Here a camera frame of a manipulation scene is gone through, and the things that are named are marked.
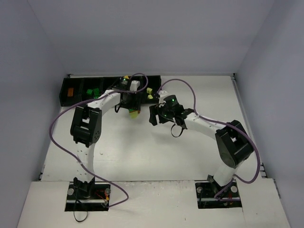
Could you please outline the green lime brown lego cluster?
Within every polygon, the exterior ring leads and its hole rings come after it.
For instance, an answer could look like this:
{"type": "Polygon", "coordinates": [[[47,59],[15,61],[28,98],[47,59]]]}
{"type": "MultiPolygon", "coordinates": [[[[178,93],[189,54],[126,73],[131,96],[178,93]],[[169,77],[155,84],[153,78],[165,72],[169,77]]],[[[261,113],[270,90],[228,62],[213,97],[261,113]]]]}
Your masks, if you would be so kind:
{"type": "Polygon", "coordinates": [[[135,119],[139,115],[139,113],[140,113],[139,110],[135,110],[135,109],[129,109],[128,111],[129,111],[129,116],[132,119],[135,119]]]}

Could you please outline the lime rounded lego brick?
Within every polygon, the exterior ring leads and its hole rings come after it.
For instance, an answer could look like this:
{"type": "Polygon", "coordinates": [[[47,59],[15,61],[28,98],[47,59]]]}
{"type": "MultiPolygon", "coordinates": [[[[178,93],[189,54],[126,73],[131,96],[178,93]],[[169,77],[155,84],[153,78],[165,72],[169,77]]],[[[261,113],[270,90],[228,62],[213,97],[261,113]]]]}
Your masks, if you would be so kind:
{"type": "Polygon", "coordinates": [[[149,87],[146,89],[146,91],[147,91],[148,94],[151,94],[151,93],[152,93],[152,89],[149,88],[149,87]]]}

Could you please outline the green small lego brick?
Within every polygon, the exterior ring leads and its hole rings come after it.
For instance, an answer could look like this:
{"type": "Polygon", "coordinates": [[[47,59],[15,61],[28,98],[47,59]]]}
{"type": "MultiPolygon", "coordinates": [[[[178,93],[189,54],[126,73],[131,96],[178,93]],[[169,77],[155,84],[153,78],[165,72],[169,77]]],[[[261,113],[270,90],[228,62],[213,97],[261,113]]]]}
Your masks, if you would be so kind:
{"type": "Polygon", "coordinates": [[[92,89],[87,89],[86,95],[91,96],[92,94],[93,94],[93,90],[92,89]]]}

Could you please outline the orange lego brick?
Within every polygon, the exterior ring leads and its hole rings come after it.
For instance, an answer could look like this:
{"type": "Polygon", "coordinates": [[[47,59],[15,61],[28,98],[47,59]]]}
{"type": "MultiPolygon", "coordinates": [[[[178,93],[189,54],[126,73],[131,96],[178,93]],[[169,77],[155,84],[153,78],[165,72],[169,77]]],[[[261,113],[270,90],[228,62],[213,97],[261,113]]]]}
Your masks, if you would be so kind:
{"type": "Polygon", "coordinates": [[[73,97],[73,94],[74,94],[74,89],[73,88],[68,88],[67,97],[73,97]]]}

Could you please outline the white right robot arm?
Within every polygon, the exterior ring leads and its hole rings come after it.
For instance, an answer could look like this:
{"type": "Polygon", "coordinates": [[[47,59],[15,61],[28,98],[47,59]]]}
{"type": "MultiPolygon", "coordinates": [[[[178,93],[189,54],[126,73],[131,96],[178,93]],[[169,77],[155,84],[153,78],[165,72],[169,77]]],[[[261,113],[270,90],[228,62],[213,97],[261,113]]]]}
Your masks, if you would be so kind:
{"type": "Polygon", "coordinates": [[[220,124],[206,121],[206,117],[199,117],[193,109],[185,109],[175,95],[168,94],[161,95],[160,102],[151,105],[149,110],[149,122],[153,126],[172,122],[182,130],[193,130],[216,141],[222,165],[209,181],[215,182],[219,187],[224,187],[232,180],[238,167],[253,152],[253,147],[246,138],[247,133],[238,120],[220,124]]]}

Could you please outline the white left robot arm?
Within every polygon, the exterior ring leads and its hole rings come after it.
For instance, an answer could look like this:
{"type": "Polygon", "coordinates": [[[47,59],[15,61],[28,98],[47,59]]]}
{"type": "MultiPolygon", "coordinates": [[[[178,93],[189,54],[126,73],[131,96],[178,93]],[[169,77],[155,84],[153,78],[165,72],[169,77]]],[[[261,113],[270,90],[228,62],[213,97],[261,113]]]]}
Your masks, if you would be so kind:
{"type": "Polygon", "coordinates": [[[70,134],[76,144],[78,168],[73,185],[78,194],[88,199],[95,188],[94,151],[102,133],[102,118],[114,108],[140,110],[147,80],[143,77],[121,77],[104,92],[87,104],[75,107],[70,134]]]}

